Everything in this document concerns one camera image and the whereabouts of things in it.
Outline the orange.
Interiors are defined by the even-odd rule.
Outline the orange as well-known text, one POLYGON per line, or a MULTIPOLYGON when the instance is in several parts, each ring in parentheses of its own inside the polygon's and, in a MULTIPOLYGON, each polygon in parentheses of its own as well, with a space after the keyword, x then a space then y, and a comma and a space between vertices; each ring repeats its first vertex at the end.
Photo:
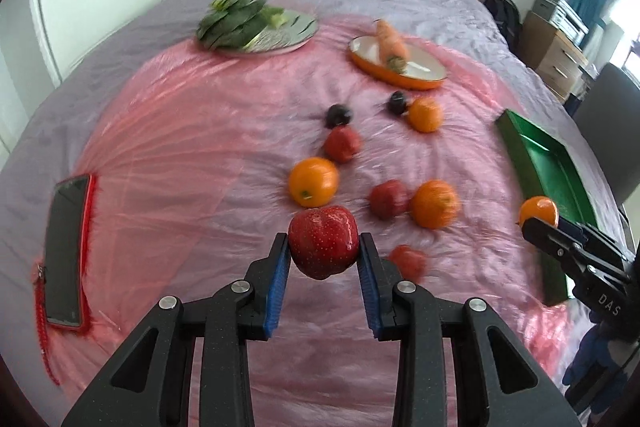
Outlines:
POLYGON ((461 208, 456 190, 442 180, 423 183, 410 200, 409 213, 419 227, 438 230, 450 225, 461 208))
POLYGON ((288 194, 299 206, 317 208, 331 202, 339 183, 340 175, 332 161, 309 157, 292 168, 288 176, 288 194))
POLYGON ((421 96, 409 105, 407 121, 409 126, 420 133, 437 131, 444 120, 442 106, 434 99, 421 96))
POLYGON ((555 202, 547 196, 534 196, 526 199, 518 212, 518 225, 522 227, 528 219, 536 218, 557 227, 560 213, 555 202))

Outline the grey office chair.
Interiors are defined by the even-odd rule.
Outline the grey office chair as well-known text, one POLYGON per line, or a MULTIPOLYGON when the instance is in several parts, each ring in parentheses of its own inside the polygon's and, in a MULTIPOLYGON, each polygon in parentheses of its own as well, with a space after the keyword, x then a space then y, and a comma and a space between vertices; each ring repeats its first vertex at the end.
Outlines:
POLYGON ((623 205, 639 185, 639 81, 608 63, 574 115, 611 187, 623 205))

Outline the wooden drawer cabinet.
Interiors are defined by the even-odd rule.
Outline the wooden drawer cabinet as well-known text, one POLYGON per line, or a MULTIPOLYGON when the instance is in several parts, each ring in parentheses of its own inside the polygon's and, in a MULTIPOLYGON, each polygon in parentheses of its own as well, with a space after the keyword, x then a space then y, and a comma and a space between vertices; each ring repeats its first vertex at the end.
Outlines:
POLYGON ((516 55, 562 103, 582 82, 582 71, 588 65, 582 51, 563 31, 533 11, 526 14, 516 55))

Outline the smartphone in red case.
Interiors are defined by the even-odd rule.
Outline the smartphone in red case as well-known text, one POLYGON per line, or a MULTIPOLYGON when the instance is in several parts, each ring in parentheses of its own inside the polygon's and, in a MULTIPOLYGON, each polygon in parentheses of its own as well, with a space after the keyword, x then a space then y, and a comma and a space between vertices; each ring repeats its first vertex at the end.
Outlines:
POLYGON ((56 329, 88 329, 84 291, 96 176, 84 173, 55 185, 44 236, 40 277, 43 313, 56 329))

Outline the white printer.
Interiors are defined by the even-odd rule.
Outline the white printer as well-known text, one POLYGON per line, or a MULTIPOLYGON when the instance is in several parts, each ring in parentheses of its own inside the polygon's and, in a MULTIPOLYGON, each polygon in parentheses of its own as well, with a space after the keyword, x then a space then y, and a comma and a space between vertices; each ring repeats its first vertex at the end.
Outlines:
POLYGON ((581 46, 587 26, 565 0, 535 0, 532 12, 558 28, 574 46, 581 46))

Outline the dark plum near dish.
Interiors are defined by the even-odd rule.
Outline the dark plum near dish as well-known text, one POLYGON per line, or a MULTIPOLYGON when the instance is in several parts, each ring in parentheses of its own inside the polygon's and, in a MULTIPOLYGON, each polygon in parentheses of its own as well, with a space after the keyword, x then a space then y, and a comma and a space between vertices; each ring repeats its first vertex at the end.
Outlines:
POLYGON ((386 103, 386 108, 391 114, 401 117, 408 112, 409 99, 404 92, 395 91, 390 95, 390 98, 386 103))

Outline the orange oval dish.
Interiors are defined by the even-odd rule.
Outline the orange oval dish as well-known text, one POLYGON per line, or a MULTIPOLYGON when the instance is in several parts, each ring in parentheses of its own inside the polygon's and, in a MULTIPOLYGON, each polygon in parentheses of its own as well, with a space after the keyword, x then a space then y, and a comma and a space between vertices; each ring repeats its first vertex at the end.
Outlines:
POLYGON ((403 56, 390 55, 382 60, 378 39, 360 36, 348 45, 348 55, 363 72, 396 88, 427 91, 440 87, 447 79, 447 69, 424 49, 406 43, 403 56))

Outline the pink plastic sheet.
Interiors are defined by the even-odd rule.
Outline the pink plastic sheet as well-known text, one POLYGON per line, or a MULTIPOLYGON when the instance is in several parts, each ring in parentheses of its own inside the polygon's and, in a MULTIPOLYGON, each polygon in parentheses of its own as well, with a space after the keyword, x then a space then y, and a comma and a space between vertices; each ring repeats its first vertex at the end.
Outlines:
POLYGON ((505 108, 520 109, 504 66, 511 54, 483 38, 423 47, 448 76, 432 92, 444 121, 414 131, 383 107, 390 88, 349 62, 361 18, 325 22, 298 51, 230 58, 183 41, 130 74, 106 76, 112 92, 74 173, 96 176, 84 288, 88 332, 51 331, 48 358, 66 399, 75 400, 160 297, 213 294, 240 277, 288 228, 297 205, 288 175, 317 156, 322 115, 343 103, 355 114, 361 152, 338 169, 334 202, 349 209, 378 249, 407 244, 425 251, 432 293, 463 301, 485 297, 554 373, 567 344, 567 313, 541 303, 537 257, 516 215, 522 194, 495 127, 505 108), (369 194, 391 179, 416 190, 449 183, 461 208, 445 228, 419 227, 408 209, 375 217, 369 194))

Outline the black backpack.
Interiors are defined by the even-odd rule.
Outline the black backpack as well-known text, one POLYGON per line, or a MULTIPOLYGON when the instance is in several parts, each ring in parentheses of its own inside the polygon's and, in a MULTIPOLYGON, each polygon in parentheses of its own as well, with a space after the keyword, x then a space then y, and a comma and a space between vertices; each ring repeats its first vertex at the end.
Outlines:
POLYGON ((506 40, 509 50, 515 54, 522 31, 520 12, 515 3, 512 0, 484 0, 483 4, 506 40))

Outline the orange carrot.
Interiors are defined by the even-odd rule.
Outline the orange carrot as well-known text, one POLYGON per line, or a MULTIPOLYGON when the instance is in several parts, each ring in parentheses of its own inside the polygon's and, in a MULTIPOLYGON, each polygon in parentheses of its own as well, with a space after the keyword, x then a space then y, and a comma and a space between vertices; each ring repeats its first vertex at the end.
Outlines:
POLYGON ((377 20, 375 38, 380 63, 397 74, 405 72, 410 54, 400 33, 386 20, 377 20))

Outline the dark plum left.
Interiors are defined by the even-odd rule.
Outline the dark plum left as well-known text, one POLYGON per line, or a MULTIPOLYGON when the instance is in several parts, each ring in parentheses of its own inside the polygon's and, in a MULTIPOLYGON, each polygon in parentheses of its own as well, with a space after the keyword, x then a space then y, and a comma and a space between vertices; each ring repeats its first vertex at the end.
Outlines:
POLYGON ((344 104, 334 104, 326 111, 324 121, 328 129, 347 126, 352 121, 352 110, 344 104))

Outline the white patterned plate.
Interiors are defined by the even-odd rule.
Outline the white patterned plate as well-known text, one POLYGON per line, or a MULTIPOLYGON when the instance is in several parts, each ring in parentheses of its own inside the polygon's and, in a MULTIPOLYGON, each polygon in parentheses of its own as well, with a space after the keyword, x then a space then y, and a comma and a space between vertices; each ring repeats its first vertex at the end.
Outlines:
POLYGON ((295 51, 304 46, 319 30, 319 22, 313 16, 285 9, 288 21, 278 29, 267 29, 242 50, 216 49, 231 56, 280 54, 295 51))

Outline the green leafy bok choy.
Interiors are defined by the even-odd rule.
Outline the green leafy bok choy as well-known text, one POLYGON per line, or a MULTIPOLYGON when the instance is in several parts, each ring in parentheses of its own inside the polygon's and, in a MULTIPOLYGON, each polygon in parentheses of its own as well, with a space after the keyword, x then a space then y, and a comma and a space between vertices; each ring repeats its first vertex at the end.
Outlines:
POLYGON ((285 9, 266 0, 214 0, 198 23, 195 39, 208 50, 242 50, 265 30, 287 21, 285 9))

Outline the purple bed sheet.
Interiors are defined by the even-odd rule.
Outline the purple bed sheet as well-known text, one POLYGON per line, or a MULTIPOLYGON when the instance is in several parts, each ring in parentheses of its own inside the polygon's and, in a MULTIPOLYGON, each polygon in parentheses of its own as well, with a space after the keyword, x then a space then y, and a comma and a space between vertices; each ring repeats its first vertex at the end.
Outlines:
POLYGON ((567 146, 606 231, 620 218, 596 158, 477 0, 166 0, 117 31, 36 110, 1 171, 1 354, 58 425, 157 299, 236 277, 296 213, 288 175, 351 111, 362 149, 337 205, 382 251, 423 248, 426 287, 486 297, 558 377, 587 325, 542 301, 516 228, 523 195, 497 118, 567 146), (34 278, 55 185, 96 176, 84 335, 38 346, 34 278))

